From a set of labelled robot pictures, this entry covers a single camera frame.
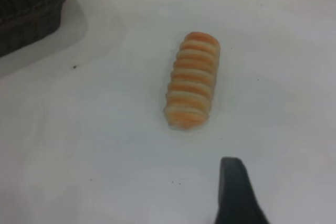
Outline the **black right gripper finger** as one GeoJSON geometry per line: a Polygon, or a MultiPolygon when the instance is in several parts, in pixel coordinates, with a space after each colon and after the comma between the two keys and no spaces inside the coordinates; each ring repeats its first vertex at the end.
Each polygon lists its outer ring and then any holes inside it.
{"type": "Polygon", "coordinates": [[[218,212],[215,223],[268,222],[258,204],[244,163],[236,157],[223,157],[219,170],[218,212]]]}

